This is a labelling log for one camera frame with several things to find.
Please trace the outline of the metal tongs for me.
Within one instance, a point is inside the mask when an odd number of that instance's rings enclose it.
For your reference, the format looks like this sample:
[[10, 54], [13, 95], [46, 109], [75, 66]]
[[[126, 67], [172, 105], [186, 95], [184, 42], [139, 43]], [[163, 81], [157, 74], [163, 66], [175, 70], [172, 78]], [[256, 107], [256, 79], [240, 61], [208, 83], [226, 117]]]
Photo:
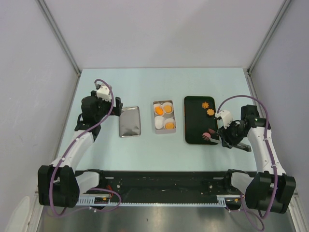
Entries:
[[251, 152], [252, 149], [251, 149], [251, 146], [250, 145], [246, 145], [244, 143], [239, 143], [238, 145], [229, 145], [227, 142], [225, 141], [222, 141], [219, 133], [213, 129], [208, 129], [208, 133], [212, 136], [212, 135], [217, 135], [218, 136], [218, 139], [214, 139], [214, 138], [210, 138], [210, 140], [208, 140], [209, 142], [212, 142], [212, 143], [216, 143], [216, 144], [221, 144], [223, 147], [227, 147], [229, 149], [235, 147], [237, 149], [240, 149], [240, 150], [244, 150], [246, 152]]

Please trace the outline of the silver tin lid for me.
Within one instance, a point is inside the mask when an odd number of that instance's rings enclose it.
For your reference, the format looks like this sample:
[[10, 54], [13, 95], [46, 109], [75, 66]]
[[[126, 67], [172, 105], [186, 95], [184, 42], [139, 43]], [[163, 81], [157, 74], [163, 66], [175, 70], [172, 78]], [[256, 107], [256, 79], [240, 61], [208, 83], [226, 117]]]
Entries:
[[125, 107], [119, 116], [120, 138], [141, 135], [140, 109], [138, 106]]

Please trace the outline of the pink round cookie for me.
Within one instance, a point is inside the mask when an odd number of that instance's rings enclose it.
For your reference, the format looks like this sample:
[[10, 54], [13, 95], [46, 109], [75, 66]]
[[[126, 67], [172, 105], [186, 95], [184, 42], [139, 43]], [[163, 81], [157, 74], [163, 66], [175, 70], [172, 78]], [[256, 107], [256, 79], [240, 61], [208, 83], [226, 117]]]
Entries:
[[205, 132], [205, 133], [203, 133], [202, 134], [202, 138], [204, 139], [204, 140], [210, 140], [210, 138], [211, 138], [211, 135], [208, 133], [208, 132]]

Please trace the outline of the brown flower cookie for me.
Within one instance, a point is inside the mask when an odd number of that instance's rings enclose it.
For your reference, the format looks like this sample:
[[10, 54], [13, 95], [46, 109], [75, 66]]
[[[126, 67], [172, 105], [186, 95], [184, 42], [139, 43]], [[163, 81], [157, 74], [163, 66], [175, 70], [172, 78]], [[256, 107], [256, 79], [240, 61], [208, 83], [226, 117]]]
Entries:
[[208, 115], [208, 116], [214, 116], [214, 115], [215, 115], [215, 111], [214, 111], [213, 109], [210, 109], [210, 108], [209, 108], [209, 109], [207, 110], [207, 115]]

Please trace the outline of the orange pineapple cookie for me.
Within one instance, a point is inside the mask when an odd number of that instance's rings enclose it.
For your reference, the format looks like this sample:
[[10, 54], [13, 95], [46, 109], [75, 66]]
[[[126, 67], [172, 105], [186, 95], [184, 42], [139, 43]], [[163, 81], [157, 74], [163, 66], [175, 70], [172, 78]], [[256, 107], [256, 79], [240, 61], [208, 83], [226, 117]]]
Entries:
[[155, 108], [155, 113], [157, 115], [162, 116], [164, 114], [164, 110], [163, 110], [163, 108], [161, 106], [158, 106], [158, 107]]

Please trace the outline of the round orange cookie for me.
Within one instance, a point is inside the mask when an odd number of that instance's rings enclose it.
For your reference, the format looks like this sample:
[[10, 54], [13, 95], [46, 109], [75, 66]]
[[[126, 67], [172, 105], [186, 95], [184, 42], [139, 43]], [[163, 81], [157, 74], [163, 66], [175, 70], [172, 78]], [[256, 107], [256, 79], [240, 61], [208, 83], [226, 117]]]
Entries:
[[170, 114], [170, 113], [172, 113], [173, 108], [170, 105], [165, 105], [164, 110], [165, 110], [166, 114]]
[[175, 128], [175, 125], [173, 122], [168, 122], [165, 124], [165, 129], [167, 130], [171, 130], [171, 129], [174, 129]]

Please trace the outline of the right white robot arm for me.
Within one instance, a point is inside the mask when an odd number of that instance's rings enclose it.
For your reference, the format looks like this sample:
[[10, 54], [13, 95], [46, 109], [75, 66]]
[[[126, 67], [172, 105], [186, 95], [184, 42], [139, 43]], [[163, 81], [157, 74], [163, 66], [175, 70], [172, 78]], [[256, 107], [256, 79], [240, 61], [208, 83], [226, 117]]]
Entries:
[[223, 181], [224, 191], [234, 194], [239, 190], [250, 209], [284, 214], [296, 181], [279, 162], [266, 119], [260, 117], [255, 105], [243, 106], [240, 120], [233, 120], [227, 110], [216, 113], [215, 118], [222, 124], [218, 129], [222, 146], [252, 151], [257, 168], [255, 177], [245, 171], [229, 170], [229, 178]]

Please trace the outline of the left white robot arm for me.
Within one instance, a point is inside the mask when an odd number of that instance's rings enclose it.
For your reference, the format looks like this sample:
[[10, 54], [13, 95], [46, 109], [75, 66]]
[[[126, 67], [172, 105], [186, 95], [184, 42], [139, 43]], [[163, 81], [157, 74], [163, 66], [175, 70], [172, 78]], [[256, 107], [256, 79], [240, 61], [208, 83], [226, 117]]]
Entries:
[[123, 103], [119, 97], [104, 101], [96, 95], [82, 99], [72, 141], [61, 157], [38, 170], [38, 196], [41, 205], [73, 208], [79, 196], [90, 189], [102, 193], [107, 182], [96, 171], [75, 172], [83, 155], [95, 142], [102, 121], [108, 116], [120, 116]]

